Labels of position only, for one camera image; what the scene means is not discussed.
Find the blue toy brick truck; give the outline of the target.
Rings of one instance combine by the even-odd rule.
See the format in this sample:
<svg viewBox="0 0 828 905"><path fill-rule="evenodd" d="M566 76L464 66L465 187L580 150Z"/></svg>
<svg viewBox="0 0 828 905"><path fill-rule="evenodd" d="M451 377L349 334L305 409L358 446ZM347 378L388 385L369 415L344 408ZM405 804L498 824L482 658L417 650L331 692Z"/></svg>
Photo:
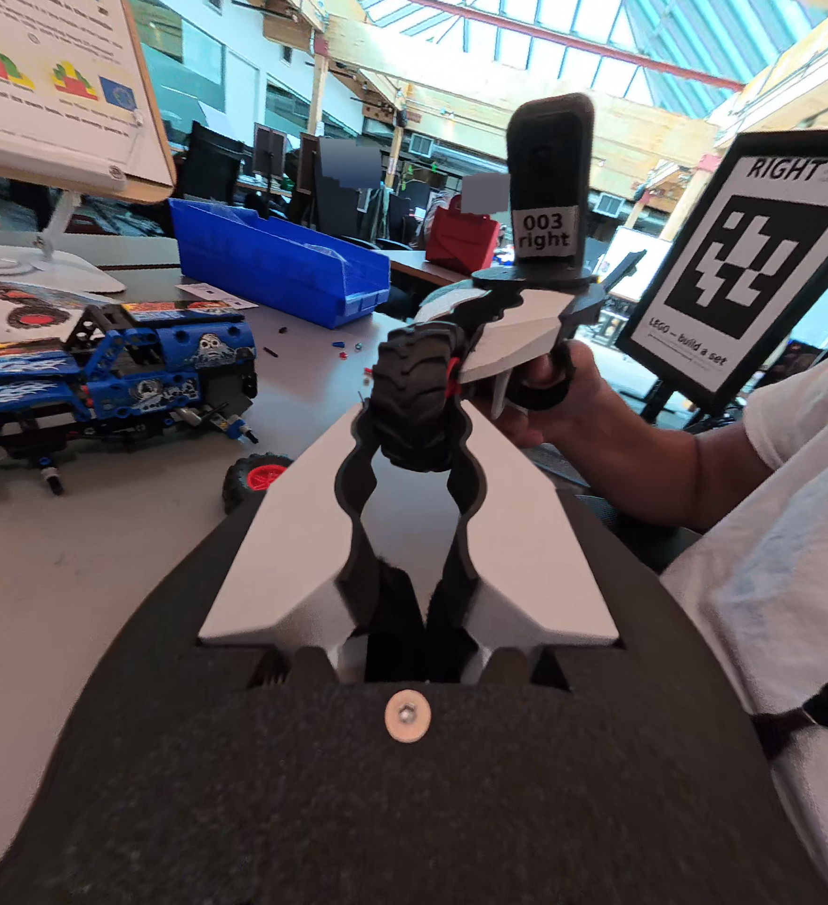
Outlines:
<svg viewBox="0 0 828 905"><path fill-rule="evenodd" d="M256 358L250 325L229 307L87 305L65 337L0 342L0 462L24 462L61 495L56 458L75 442L216 430L258 444L243 417Z"/></svg>

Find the small white paper card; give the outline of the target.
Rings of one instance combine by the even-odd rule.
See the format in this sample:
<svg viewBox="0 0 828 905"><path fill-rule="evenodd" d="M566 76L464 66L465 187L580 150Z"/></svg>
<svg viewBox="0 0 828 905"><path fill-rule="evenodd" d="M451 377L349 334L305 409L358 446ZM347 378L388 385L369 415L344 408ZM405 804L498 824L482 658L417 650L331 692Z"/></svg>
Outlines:
<svg viewBox="0 0 828 905"><path fill-rule="evenodd" d="M228 308L234 311L247 311L258 307L252 301L245 300L203 282L180 284L177 286L177 290L207 307Z"/></svg>

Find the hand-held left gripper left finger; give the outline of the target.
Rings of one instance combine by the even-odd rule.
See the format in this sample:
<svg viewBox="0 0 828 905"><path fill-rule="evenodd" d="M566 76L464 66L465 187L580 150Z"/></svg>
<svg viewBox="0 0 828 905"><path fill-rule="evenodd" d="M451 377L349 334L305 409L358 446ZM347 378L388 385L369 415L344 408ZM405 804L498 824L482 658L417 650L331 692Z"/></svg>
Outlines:
<svg viewBox="0 0 828 905"><path fill-rule="evenodd" d="M362 524L377 486L369 411L353 406L265 493L197 639L323 650L361 665L378 603L378 560Z"/></svg>

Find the red bag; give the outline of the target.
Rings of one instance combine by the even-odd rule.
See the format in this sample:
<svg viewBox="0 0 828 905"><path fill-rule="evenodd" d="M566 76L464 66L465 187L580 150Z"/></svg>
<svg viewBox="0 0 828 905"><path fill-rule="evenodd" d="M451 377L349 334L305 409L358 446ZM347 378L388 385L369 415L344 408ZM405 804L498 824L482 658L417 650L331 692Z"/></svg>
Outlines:
<svg viewBox="0 0 828 905"><path fill-rule="evenodd" d="M455 195L448 207L434 212L426 261L470 276L492 266L499 234L498 221L487 214L464 213L462 195Z"/></svg>

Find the black chair back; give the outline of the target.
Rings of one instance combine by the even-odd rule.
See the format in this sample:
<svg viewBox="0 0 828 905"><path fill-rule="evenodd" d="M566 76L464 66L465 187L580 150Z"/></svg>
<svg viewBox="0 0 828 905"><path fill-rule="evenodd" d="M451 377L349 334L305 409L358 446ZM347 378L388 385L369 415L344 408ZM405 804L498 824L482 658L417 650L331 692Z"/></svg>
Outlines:
<svg viewBox="0 0 828 905"><path fill-rule="evenodd" d="M171 197L233 204L244 148L195 120Z"/></svg>

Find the black framed marker sign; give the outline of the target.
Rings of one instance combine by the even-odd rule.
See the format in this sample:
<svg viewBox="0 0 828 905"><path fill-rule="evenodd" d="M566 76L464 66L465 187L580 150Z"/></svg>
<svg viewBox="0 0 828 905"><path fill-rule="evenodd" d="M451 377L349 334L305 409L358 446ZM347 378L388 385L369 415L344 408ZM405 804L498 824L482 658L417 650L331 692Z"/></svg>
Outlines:
<svg viewBox="0 0 828 905"><path fill-rule="evenodd" d="M672 242L616 347L721 413L828 288L828 130L744 132Z"/></svg>

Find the person's right forearm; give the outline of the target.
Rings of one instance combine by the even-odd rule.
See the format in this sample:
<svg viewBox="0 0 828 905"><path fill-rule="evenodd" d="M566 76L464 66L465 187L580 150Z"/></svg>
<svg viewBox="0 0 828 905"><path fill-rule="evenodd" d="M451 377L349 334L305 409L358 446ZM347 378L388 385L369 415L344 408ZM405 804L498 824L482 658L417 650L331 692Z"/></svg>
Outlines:
<svg viewBox="0 0 828 905"><path fill-rule="evenodd" d="M641 439L628 444L618 507L650 524L705 532L775 471L740 422L698 435L643 427Z"/></svg>

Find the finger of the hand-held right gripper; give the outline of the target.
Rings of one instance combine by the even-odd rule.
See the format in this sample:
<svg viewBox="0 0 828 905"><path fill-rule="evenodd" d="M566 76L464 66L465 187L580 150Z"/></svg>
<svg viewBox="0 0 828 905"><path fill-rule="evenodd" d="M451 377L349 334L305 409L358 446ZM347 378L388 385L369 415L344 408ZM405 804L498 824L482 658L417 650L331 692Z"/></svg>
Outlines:
<svg viewBox="0 0 828 905"><path fill-rule="evenodd" d="M521 307L517 288L449 286L429 295L414 319L414 334L451 330L474 336L484 325L499 321L506 311Z"/></svg>
<svg viewBox="0 0 828 905"><path fill-rule="evenodd" d="M494 378L548 354L561 330L562 314L575 300L570 293L522 291L519 305L483 326L458 369L458 383Z"/></svg>

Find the black toy wheel red rim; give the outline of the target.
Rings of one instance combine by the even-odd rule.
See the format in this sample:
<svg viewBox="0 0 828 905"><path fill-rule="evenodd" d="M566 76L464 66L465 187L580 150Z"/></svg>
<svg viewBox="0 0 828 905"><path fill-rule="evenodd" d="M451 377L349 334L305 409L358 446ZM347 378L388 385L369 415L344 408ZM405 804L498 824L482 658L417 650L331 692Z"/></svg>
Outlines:
<svg viewBox="0 0 828 905"><path fill-rule="evenodd" d="M274 453L255 453L236 461L222 485L224 512L229 515L243 502L262 497L293 463L291 457Z"/></svg>

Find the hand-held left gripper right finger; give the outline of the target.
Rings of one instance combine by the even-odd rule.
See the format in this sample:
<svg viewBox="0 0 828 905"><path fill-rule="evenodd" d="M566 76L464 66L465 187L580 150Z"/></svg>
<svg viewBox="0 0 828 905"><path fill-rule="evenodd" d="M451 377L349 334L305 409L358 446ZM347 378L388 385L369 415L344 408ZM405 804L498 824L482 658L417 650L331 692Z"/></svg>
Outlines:
<svg viewBox="0 0 828 905"><path fill-rule="evenodd" d="M554 484L473 404L453 406L447 490L459 512L443 567L453 630L534 661L542 649L610 646L619 632Z"/></svg>

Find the black rubber toy tire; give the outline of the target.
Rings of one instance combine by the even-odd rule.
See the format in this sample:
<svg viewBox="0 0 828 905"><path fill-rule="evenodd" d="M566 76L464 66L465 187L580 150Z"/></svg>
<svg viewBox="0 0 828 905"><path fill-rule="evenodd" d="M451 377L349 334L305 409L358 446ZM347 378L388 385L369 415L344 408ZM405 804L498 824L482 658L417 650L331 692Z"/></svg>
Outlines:
<svg viewBox="0 0 828 905"><path fill-rule="evenodd" d="M382 453L401 469L450 469L451 417L444 398L449 360L461 360L467 337L451 330L416 336L414 324L391 331L379 345L369 403Z"/></svg>

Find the scattered small brick pieces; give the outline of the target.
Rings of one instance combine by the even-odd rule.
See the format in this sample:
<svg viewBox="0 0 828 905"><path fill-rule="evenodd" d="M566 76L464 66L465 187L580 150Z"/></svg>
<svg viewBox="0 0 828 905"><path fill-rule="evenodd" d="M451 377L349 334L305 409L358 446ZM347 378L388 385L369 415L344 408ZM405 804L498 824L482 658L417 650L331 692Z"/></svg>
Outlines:
<svg viewBox="0 0 828 905"><path fill-rule="evenodd" d="M272 357L335 356L342 359L362 353L365 343L319 327L282 326L266 332L261 349Z"/></svg>

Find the black office chair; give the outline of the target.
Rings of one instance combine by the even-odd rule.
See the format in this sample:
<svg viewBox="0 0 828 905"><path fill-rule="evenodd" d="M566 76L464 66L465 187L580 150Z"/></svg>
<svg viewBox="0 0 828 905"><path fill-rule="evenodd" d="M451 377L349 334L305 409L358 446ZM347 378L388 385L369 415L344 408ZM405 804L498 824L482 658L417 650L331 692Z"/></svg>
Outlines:
<svg viewBox="0 0 828 905"><path fill-rule="evenodd" d="M636 274L638 264L647 255L647 250L641 249L623 255L617 263L613 263L607 255L598 259L598 265L593 271L597 284L601 287L606 298L611 297L619 283Z"/></svg>

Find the blue plastic bin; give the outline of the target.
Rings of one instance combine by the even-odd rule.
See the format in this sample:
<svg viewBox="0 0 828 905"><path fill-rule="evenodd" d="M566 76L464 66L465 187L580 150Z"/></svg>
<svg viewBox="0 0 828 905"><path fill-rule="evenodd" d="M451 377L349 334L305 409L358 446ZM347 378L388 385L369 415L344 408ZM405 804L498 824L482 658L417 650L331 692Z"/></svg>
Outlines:
<svg viewBox="0 0 828 905"><path fill-rule="evenodd" d="M388 300L390 260L380 252L250 209L182 199L169 206L186 277L327 329Z"/></svg>

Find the person's right hand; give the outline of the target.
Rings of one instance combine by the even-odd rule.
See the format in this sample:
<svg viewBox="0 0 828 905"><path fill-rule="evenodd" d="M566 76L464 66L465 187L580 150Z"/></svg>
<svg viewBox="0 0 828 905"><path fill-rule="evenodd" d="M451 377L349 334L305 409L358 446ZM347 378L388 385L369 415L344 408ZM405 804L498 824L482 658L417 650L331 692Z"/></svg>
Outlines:
<svg viewBox="0 0 828 905"><path fill-rule="evenodd" d="M606 449L642 432L647 424L601 377L589 346L569 340L564 346L572 371L564 400L544 411L521 411L506 404L492 416L492 397L476 395L474 404L515 446L551 444L577 462L585 451Z"/></svg>

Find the instruction board on white stand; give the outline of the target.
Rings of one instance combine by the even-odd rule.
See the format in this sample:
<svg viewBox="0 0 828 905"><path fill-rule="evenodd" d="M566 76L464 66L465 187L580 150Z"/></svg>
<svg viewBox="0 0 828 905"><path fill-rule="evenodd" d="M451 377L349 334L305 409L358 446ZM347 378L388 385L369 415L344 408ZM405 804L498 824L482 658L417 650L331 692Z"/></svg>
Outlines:
<svg viewBox="0 0 828 905"><path fill-rule="evenodd" d="M0 280L125 290L61 250L84 196L152 205L174 190L169 142L125 2L0 1L0 177L61 191L29 247L0 243Z"/></svg>

